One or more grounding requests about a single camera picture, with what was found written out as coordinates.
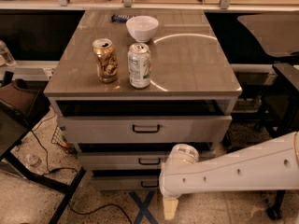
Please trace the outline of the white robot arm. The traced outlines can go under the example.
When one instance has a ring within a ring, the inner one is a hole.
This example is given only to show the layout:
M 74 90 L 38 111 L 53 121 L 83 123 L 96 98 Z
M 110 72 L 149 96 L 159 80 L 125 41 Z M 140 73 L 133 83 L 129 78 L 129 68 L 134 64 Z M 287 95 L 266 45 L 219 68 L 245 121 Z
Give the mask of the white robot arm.
M 173 146 L 159 177 L 164 218 L 174 218 L 183 194 L 209 191 L 299 189 L 299 133 L 288 133 L 200 161 L 186 144 Z

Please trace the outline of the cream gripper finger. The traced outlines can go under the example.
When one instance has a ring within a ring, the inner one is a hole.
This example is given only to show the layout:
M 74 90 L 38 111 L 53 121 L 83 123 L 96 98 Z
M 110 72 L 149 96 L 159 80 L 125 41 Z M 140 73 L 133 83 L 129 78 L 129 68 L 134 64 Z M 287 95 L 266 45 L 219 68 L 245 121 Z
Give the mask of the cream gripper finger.
M 178 199 L 163 198 L 164 219 L 172 220 L 178 208 Z

